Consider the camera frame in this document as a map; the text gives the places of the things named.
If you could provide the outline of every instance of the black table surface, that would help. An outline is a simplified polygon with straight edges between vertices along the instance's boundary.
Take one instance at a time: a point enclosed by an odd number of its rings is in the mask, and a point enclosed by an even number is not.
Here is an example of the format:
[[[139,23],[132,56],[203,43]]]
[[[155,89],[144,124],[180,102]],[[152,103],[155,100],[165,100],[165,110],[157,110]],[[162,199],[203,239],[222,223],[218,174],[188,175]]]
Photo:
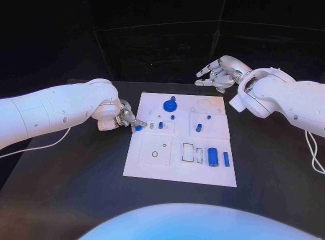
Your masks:
[[[113,85],[133,112],[142,92],[221,96],[214,87],[186,84]],[[186,202],[258,214],[325,239],[325,176],[310,167],[303,130],[278,113],[265,119],[238,113],[226,104],[234,94],[231,87],[224,104],[237,187],[121,176],[130,128],[97,131],[88,119],[55,146],[22,154],[0,192],[0,239],[75,239],[133,209]],[[32,138],[28,147],[62,134]],[[325,138],[316,141],[325,166]]]

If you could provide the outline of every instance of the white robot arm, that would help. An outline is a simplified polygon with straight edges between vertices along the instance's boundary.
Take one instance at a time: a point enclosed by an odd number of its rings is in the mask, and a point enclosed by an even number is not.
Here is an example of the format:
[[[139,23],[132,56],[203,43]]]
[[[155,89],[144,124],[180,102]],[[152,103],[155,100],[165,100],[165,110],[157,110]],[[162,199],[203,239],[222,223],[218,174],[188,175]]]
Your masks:
[[[0,149],[38,135],[67,129],[93,117],[100,131],[146,124],[134,119],[109,80],[50,87],[0,99]]]
[[[209,79],[196,80],[195,85],[215,86],[224,93],[234,83],[237,95],[229,105],[238,112],[244,109],[260,118],[280,112],[290,124],[325,137],[325,84],[294,79],[275,68],[251,70],[232,58],[222,56],[196,74],[209,72]]]

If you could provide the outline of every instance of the white cable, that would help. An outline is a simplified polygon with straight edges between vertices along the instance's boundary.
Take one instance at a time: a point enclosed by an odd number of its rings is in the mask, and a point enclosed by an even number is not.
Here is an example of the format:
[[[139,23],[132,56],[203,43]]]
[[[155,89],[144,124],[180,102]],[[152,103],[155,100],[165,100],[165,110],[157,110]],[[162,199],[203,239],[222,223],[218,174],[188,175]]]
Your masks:
[[[313,140],[314,152],[313,152],[313,150],[311,150],[310,143],[308,143],[308,140],[307,140],[307,134],[308,134],[308,136],[310,136],[310,138],[311,138],[311,140]],[[304,138],[306,138],[307,147],[308,147],[308,151],[310,151],[310,155],[311,155],[311,167],[313,167],[313,169],[314,169],[320,174],[325,174],[325,169],[323,169],[319,161],[317,161],[316,158],[314,158],[314,156],[316,156],[316,151],[317,151],[316,141],[314,141],[314,138],[313,138],[310,132],[307,132],[306,130],[304,130]],[[321,171],[319,171],[319,170],[314,168],[314,162],[316,162],[317,166],[320,167]]]
[[[60,138],[60,140],[58,140],[55,143],[52,143],[51,145],[39,146],[39,147],[34,147],[34,148],[28,148],[28,149],[15,151],[15,152],[12,152],[12,153],[9,153],[9,154],[5,154],[5,155],[0,156],[0,158],[6,157],[6,156],[9,156],[9,155],[12,155],[12,154],[21,153],[21,152],[24,152],[24,151],[31,151],[31,150],[44,149],[44,148],[51,147],[52,145],[55,145],[55,144],[61,141],[61,139],[65,137],[68,131],[70,131],[70,128],[68,128],[68,130],[65,131],[65,133],[64,133],[62,137]]]

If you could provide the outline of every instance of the small blue part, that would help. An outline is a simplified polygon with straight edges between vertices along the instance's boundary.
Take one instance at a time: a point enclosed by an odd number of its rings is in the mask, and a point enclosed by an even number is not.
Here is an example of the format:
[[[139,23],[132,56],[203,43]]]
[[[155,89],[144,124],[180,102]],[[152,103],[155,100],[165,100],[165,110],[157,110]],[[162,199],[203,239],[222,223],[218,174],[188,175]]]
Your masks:
[[[201,130],[201,124],[198,124],[195,131],[199,132]]]
[[[226,152],[222,153],[222,157],[224,157],[224,166],[228,167],[228,153]]]
[[[208,165],[211,167],[216,167],[218,166],[216,149],[212,147],[206,149],[206,158],[208,158]]]
[[[169,113],[176,110],[176,102],[175,102],[175,96],[170,97],[170,100],[163,102],[163,110],[168,111]]]

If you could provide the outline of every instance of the black backdrop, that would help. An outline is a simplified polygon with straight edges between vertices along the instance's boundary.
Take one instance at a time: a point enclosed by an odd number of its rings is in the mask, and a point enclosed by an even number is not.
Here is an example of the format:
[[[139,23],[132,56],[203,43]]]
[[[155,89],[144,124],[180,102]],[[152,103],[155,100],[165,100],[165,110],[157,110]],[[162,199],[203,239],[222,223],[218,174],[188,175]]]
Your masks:
[[[325,83],[325,1],[0,1],[0,98],[70,78],[192,83],[222,55]]]

